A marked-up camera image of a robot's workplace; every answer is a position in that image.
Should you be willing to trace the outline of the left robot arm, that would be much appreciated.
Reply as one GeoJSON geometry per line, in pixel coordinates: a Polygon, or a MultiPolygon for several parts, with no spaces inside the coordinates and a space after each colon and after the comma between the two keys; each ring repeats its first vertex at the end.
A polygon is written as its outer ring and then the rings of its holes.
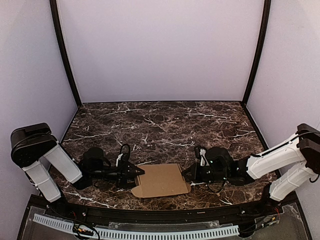
{"type": "Polygon", "coordinates": [[[132,188],[134,179],[145,174],[142,168],[130,162],[128,144],[121,146],[115,164],[99,147],[89,148],[83,153],[82,160],[76,162],[45,122],[13,130],[10,143],[12,161],[50,203],[61,199],[63,194],[43,161],[53,166],[77,190],[84,190],[99,179],[114,181],[120,188],[132,188]]]}

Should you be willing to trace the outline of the brown cardboard box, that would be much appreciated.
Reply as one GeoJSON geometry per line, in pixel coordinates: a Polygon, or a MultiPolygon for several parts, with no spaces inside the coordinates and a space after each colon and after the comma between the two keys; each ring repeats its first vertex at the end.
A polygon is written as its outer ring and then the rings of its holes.
{"type": "Polygon", "coordinates": [[[137,198],[158,198],[188,194],[191,186],[177,163],[140,165],[144,174],[135,178],[131,193],[137,198]]]}

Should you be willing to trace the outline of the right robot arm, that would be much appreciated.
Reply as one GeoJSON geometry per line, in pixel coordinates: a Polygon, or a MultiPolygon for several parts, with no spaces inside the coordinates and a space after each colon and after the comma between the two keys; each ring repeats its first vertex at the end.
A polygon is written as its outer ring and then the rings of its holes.
{"type": "Polygon", "coordinates": [[[196,162],[182,171],[191,181],[245,186],[286,166],[291,168],[263,189],[264,199],[282,201],[304,182],[320,177],[320,132],[302,123],[295,134],[261,153],[235,160],[224,147],[194,147],[196,162]]]}

